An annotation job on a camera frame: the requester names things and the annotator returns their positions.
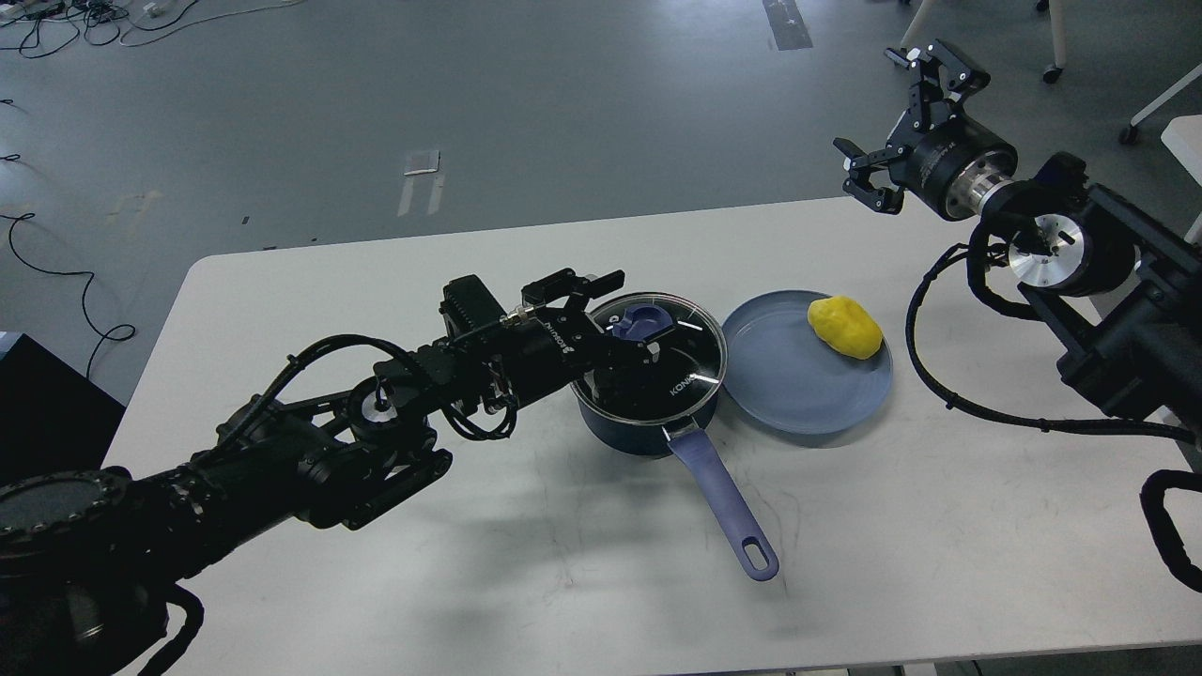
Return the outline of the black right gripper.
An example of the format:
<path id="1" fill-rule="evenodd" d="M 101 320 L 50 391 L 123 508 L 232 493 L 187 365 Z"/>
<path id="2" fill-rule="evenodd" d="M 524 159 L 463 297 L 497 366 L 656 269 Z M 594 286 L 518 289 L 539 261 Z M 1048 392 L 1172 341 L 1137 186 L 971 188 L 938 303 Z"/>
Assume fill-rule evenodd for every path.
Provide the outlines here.
<path id="1" fill-rule="evenodd" d="M 966 99 L 988 88 L 992 75 L 940 38 L 910 51 L 888 48 L 885 55 L 914 77 L 908 107 L 883 149 L 864 152 L 851 140 L 833 140 L 846 160 L 844 192 L 887 215 L 902 210 L 902 189 L 950 223 L 978 214 L 984 195 L 972 194 L 974 180 L 986 174 L 1012 176 L 1018 162 L 1014 146 L 964 115 Z M 941 124 L 927 129 L 918 123 Z M 883 170 L 902 189 L 871 184 L 871 174 Z"/>

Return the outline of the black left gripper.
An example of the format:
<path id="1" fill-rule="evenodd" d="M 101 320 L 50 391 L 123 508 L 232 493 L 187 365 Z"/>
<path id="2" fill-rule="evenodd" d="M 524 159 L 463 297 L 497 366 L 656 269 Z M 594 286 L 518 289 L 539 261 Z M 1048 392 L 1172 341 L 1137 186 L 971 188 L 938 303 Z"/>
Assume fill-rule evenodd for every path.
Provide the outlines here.
<path id="1" fill-rule="evenodd" d="M 558 269 L 522 287 L 519 318 L 502 319 L 498 337 L 498 389 L 516 401 L 540 401 L 593 373 L 596 404 L 671 401 L 677 368 L 665 339 L 633 343 L 613 363 L 618 339 L 587 307 L 625 285 L 625 272 L 578 275 Z"/>

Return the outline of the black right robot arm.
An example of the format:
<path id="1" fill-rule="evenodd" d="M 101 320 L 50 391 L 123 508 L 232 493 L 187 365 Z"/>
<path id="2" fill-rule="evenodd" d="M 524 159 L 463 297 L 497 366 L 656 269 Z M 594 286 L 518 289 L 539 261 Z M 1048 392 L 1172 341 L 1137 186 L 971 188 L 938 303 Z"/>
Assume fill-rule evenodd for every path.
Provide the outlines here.
<path id="1" fill-rule="evenodd" d="M 964 108 L 989 73 L 952 43 L 932 38 L 889 60 L 910 75 L 906 106 L 883 148 L 834 141 L 845 192 L 888 215 L 914 195 L 948 223 L 972 223 L 909 300 L 904 339 L 920 381 L 948 409 L 992 423 L 1200 446 L 1200 247 L 1087 178 L 1085 162 L 1069 152 L 1018 178 L 1016 146 Z M 1097 419 L 1025 419 L 932 375 L 917 349 L 920 307 L 956 263 L 980 304 L 1051 330 L 1064 349 L 1057 375 Z"/>

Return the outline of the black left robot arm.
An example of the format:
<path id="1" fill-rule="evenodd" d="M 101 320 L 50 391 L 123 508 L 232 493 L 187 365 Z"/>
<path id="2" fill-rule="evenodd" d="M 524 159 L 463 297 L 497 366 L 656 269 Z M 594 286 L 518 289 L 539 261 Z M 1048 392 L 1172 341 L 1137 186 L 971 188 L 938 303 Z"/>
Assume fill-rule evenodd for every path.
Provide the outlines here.
<path id="1" fill-rule="evenodd" d="M 677 337 L 589 318 L 625 275 L 559 269 L 505 313 L 476 275 L 446 284 L 446 334 L 406 350 L 319 339 L 216 429 L 216 444 L 139 480 L 65 468 L 2 486 L 2 672 L 113 675 L 147 654 L 162 675 L 189 650 L 202 601 L 182 581 L 287 518 L 361 527 L 441 479 L 454 458 L 429 423 L 506 439 L 516 415 L 602 368 L 653 364 Z"/>

